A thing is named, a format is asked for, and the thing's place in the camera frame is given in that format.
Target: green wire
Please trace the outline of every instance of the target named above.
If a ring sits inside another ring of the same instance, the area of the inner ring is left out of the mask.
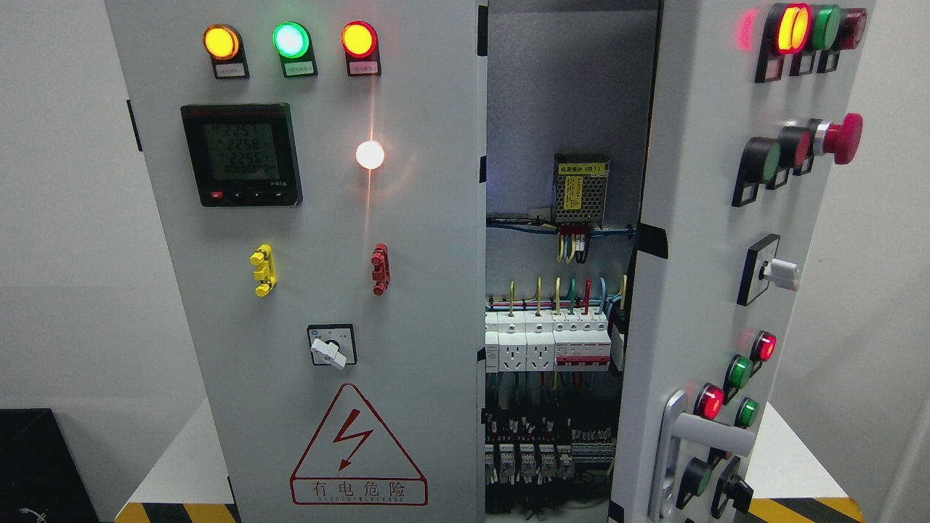
[[[575,278],[572,278],[572,284],[568,287],[568,313],[575,313]]]

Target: warning triangle sign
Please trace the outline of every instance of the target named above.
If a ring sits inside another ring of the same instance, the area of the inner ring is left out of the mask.
[[[428,501],[426,477],[353,383],[336,392],[290,484],[296,504]]]

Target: yellow indicator light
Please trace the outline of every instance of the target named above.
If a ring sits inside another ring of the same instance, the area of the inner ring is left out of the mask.
[[[778,52],[796,54],[807,44],[810,34],[811,7],[808,4],[790,4],[785,7],[778,24]]]
[[[342,30],[342,46],[351,56],[364,58],[378,46],[378,34],[371,25],[360,20],[353,21]]]
[[[204,48],[217,60],[229,60],[239,54],[239,33],[228,25],[211,25],[204,31]]]

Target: digital power meter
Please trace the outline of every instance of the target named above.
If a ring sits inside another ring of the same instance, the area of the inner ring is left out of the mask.
[[[286,103],[185,105],[180,113],[204,207],[300,204]]]

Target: electrical control cabinet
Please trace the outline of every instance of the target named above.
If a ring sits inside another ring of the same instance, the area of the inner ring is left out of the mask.
[[[745,511],[837,4],[108,0],[243,521]]]

